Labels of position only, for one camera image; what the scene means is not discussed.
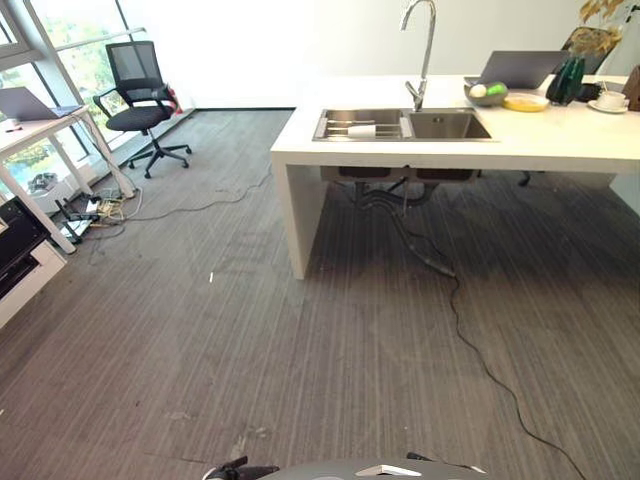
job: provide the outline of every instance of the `office chair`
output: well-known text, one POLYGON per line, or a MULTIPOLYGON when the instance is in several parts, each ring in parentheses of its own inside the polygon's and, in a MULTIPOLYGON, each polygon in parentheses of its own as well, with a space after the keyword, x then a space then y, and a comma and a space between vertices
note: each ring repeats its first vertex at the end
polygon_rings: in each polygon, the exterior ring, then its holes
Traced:
MULTIPOLYGON (((608 30, 602 30, 599 28, 591 28, 591 27, 578 27, 573 32, 571 32, 571 35, 569 35, 569 38, 567 39, 565 44, 562 46, 562 50, 570 50, 573 47, 575 39, 580 37, 584 37, 584 36, 592 36, 592 37, 593 36, 595 37, 609 36, 610 37, 611 35, 612 33, 609 32, 608 30)), ((616 45, 617 45, 617 42, 615 41, 610 42, 607 45, 607 47, 601 51, 598 51, 595 53, 583 54, 584 74, 595 75, 598 72, 598 69, 602 66, 604 61, 607 59, 609 54, 616 47, 616 45)), ((560 72, 561 68, 562 68, 562 65, 558 65, 556 69, 553 71, 553 73, 557 75, 560 72)), ((518 185, 520 185, 521 187, 526 187, 527 185, 529 185, 529 182, 531 181, 531 172, 524 170, 522 174, 524 175, 524 178, 522 178, 518 182, 518 185)))
POLYGON ((171 118, 177 105, 169 86, 162 81, 153 42, 112 43, 106 45, 106 49, 115 87, 95 95, 93 101, 107 116, 109 130, 140 131, 143 135, 149 135, 153 144, 151 151, 129 158, 129 168, 135 168, 136 160, 151 157, 144 175, 145 178, 151 178, 149 169, 159 158, 165 156, 180 160, 183 168, 189 168, 186 158, 172 153, 174 150, 184 149, 187 154, 191 154, 189 145, 161 147, 151 132, 151 128, 171 118), (111 115, 102 104, 102 98, 114 91, 118 92, 129 108, 111 115), (135 106, 138 102, 155 102, 156 105, 135 106))

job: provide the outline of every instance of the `yellow plate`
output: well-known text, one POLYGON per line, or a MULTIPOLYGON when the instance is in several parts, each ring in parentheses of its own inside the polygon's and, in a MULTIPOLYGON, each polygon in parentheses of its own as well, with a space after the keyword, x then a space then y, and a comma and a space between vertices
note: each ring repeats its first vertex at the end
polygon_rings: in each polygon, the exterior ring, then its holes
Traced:
POLYGON ((516 112, 541 112, 549 106, 549 100, 529 93, 511 93, 502 106, 516 112))

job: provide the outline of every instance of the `black mesh office chair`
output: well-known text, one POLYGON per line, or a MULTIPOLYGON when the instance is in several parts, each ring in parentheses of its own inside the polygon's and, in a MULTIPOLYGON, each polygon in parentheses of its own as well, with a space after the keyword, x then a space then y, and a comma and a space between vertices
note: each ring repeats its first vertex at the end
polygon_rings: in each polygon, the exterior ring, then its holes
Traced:
POLYGON ((129 158, 129 168, 134 168, 134 162, 141 158, 151 157, 145 169, 145 178, 151 178, 149 169, 159 158, 172 157, 182 161, 184 168, 189 168, 187 159, 172 153, 173 150, 184 149, 191 153, 189 145, 173 145, 161 147, 153 136, 151 128, 164 120, 168 120, 174 113, 176 99, 169 90, 169 86, 162 81, 158 60, 153 42, 125 42, 106 45, 111 72, 115 87, 110 88, 93 97, 95 104, 108 117, 107 128, 118 132, 140 131, 149 135, 153 142, 153 150, 140 153, 129 158), (102 104, 102 98, 109 93, 118 92, 129 108, 115 115, 102 104), (134 106, 138 102, 155 102, 155 105, 134 106))

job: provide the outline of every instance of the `chair armrest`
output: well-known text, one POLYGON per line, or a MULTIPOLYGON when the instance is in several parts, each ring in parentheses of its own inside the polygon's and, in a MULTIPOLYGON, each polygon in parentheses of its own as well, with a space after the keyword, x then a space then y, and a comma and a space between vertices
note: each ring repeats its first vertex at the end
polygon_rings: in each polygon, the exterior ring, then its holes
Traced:
POLYGON ((104 113, 107 118, 111 118, 111 114, 109 113, 109 111, 105 108, 104 105, 102 105, 102 97, 109 95, 112 92, 116 91, 116 87, 111 87, 108 90, 105 90, 104 92, 100 92, 97 95, 93 96, 93 103, 95 103, 97 105, 97 107, 102 110, 102 113, 104 113))
POLYGON ((169 84, 167 83, 165 83, 161 87, 154 88, 151 92, 151 98, 153 98, 158 106, 162 108, 162 111, 165 113, 165 115, 167 115, 167 117, 170 117, 173 114, 173 110, 168 109, 167 106, 162 103, 162 100, 168 100, 174 105, 178 104, 175 97, 171 95, 171 89, 169 88, 169 84))

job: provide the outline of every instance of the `stainless steel sink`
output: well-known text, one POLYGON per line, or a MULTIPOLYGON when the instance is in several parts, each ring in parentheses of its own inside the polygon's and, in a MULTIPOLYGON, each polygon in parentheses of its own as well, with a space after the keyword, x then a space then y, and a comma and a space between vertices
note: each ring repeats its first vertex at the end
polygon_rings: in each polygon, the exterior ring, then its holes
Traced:
POLYGON ((325 110, 314 141, 475 142, 490 140, 473 108, 325 110))
POLYGON ((409 121, 416 140, 469 141, 491 138, 472 108, 412 112, 409 121))
POLYGON ((399 141, 403 138, 401 119, 404 112, 398 108, 365 110, 325 110, 322 112, 314 140, 326 141, 399 141), (349 129, 373 127, 370 138, 349 135, 349 129))

